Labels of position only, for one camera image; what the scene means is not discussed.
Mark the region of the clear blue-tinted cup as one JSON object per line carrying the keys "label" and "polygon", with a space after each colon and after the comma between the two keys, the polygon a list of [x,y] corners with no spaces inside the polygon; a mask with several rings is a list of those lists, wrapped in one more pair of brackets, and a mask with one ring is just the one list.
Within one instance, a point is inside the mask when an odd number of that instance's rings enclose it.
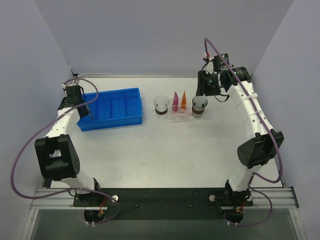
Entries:
{"label": "clear blue-tinted cup", "polygon": [[157,117],[165,117],[168,114],[170,100],[163,95],[157,96],[153,100],[155,114]]}

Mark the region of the white toothbrush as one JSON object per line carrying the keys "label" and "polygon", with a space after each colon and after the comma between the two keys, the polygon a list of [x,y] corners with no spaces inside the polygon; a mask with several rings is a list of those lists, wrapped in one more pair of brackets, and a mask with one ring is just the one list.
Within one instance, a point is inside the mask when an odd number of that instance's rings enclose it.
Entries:
{"label": "white toothbrush", "polygon": [[186,106],[186,111],[181,110],[181,108],[179,107],[179,111],[178,112],[172,112],[172,110],[171,110],[171,115],[175,119],[189,119],[192,116],[192,110],[187,105]]}

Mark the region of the clear brown-banded cup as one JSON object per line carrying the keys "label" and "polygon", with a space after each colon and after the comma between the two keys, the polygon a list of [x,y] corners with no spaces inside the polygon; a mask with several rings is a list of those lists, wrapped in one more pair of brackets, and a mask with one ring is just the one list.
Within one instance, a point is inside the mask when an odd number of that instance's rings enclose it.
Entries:
{"label": "clear brown-banded cup", "polygon": [[205,108],[208,105],[208,100],[205,96],[195,96],[192,99],[192,117],[199,119],[203,116]]}

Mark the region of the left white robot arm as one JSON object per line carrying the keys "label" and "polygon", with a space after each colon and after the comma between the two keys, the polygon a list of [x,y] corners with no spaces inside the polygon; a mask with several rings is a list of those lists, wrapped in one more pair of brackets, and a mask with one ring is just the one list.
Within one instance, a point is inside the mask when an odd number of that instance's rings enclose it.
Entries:
{"label": "left white robot arm", "polygon": [[40,167],[45,180],[62,182],[76,188],[78,195],[92,206],[101,203],[103,194],[95,178],[81,170],[80,158],[71,139],[77,123],[90,114],[84,105],[84,90],[79,85],[65,88],[66,96],[62,99],[57,112],[57,121],[45,137],[34,143]]}

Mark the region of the orange toothpaste tube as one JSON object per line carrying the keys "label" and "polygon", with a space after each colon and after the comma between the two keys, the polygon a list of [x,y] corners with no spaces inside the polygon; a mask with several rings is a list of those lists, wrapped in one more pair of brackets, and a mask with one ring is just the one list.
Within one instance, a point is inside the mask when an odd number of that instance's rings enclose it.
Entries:
{"label": "orange toothpaste tube", "polygon": [[180,109],[182,111],[186,111],[186,109],[187,109],[187,97],[186,97],[186,92],[185,91],[183,92],[183,95],[182,95]]}

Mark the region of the pink toothpaste tube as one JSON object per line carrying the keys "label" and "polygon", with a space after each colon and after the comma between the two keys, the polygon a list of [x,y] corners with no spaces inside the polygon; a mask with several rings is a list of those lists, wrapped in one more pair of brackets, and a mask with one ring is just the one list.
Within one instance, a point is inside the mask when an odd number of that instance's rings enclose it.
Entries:
{"label": "pink toothpaste tube", "polygon": [[171,110],[173,113],[177,113],[180,109],[180,106],[179,106],[179,96],[177,94],[177,92],[175,91],[174,92],[174,96],[173,96],[173,100],[172,100],[172,107],[171,107]]}

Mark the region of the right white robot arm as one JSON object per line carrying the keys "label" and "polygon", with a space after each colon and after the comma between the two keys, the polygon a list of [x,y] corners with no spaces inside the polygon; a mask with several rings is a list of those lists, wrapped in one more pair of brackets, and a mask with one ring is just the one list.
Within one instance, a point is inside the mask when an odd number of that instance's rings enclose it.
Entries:
{"label": "right white robot arm", "polygon": [[254,91],[252,78],[245,67],[229,65],[229,56],[203,58],[205,64],[197,74],[196,96],[224,96],[231,99],[239,111],[247,141],[237,148],[239,169],[226,182],[231,193],[244,192],[253,176],[274,159],[284,141],[281,131],[275,131],[267,120]]}

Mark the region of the clear acrylic toothbrush holder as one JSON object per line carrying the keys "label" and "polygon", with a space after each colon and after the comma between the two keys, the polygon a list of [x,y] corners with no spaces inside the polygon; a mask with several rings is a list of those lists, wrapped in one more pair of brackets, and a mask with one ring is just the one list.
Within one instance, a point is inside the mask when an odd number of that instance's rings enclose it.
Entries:
{"label": "clear acrylic toothbrush holder", "polygon": [[173,98],[169,100],[167,119],[170,122],[177,121],[191,121],[195,118],[192,116],[192,105],[191,101],[187,98],[186,104],[182,105],[182,98],[178,99],[178,105],[173,105]]}

